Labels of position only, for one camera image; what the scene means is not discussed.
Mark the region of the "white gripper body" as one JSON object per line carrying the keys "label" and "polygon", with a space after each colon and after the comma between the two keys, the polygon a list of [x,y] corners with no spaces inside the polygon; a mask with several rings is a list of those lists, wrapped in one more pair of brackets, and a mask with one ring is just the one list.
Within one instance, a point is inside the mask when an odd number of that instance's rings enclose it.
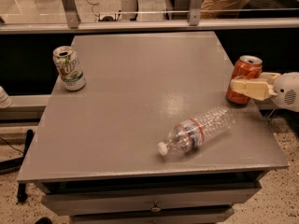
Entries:
{"label": "white gripper body", "polygon": [[285,73],[273,84],[275,96],[271,101],[279,108],[299,112],[299,73]]}

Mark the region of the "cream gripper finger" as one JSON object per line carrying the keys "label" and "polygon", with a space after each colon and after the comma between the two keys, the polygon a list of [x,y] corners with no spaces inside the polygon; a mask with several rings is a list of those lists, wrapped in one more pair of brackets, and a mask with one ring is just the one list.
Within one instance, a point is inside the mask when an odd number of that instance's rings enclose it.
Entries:
{"label": "cream gripper finger", "polygon": [[272,73],[272,72],[261,72],[260,78],[265,80],[275,80],[277,77],[280,76],[280,73]]}
{"label": "cream gripper finger", "polygon": [[234,92],[259,101],[278,95],[272,85],[259,79],[233,79],[230,82],[230,88]]}

